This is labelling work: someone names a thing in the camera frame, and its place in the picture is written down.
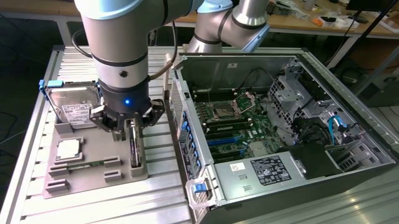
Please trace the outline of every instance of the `blue tab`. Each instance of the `blue tab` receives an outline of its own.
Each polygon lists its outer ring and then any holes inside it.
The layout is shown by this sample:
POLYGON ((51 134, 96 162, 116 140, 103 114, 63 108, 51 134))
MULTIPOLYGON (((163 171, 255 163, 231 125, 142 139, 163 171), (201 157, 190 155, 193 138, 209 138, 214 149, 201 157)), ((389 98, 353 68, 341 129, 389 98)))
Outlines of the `blue tab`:
POLYGON ((329 120, 329 131, 330 131, 330 134, 331 134, 331 139, 333 139, 333 145, 335 145, 335 140, 334 140, 334 129, 333 129, 333 126, 334 126, 334 119, 337 120, 338 122, 338 125, 343 125, 345 127, 347 127, 347 125, 345 124, 341 116, 338 115, 334 115, 330 120, 329 120))
POLYGON ((183 129, 183 130, 186 129, 187 125, 189 125, 189 122, 185 121, 185 122, 183 122, 183 125, 182 125, 182 129, 183 129))
POLYGON ((198 160, 197 164, 198 164, 198 169, 201 170, 201 161, 199 160, 198 160))
POLYGON ((63 80, 50 80, 48 81, 48 88, 59 88, 64 86, 63 80))
POLYGON ((44 89, 44 84, 46 84, 46 81, 44 81, 44 79, 42 79, 42 80, 39 81, 39 90, 43 90, 43 89, 44 89))
POLYGON ((39 90, 40 90, 40 92, 42 92, 43 95, 44 95, 44 99, 48 100, 48 96, 47 96, 46 91, 44 91, 44 85, 46 85, 46 81, 44 81, 44 79, 42 79, 42 80, 39 81, 39 90))
POLYGON ((207 185, 206 183, 198 183, 193 185, 193 192, 195 194, 207 192, 207 185))

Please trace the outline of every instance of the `blue latch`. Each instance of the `blue latch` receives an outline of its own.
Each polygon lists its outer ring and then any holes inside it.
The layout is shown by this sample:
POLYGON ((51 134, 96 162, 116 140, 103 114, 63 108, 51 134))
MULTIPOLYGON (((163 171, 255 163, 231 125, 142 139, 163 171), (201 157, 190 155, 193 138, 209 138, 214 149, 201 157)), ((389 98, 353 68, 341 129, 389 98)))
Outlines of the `blue latch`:
POLYGON ((48 96, 47 96, 46 91, 44 91, 44 86, 46 86, 46 81, 44 81, 44 79, 42 79, 39 81, 39 91, 43 93, 46 100, 48 100, 48 96))
POLYGON ((182 129, 183 129, 183 130, 186 129, 187 125, 189 125, 189 122, 185 121, 185 122, 183 122, 183 125, 182 125, 182 129))
POLYGON ((63 80, 50 80, 48 81, 48 88, 60 88, 64 86, 63 80))
POLYGON ((193 192, 195 194, 207 192, 207 185, 206 183, 197 183, 193 185, 193 192))
POLYGON ((197 164, 198 164, 198 169, 201 170, 201 161, 199 160, 198 160, 197 164))

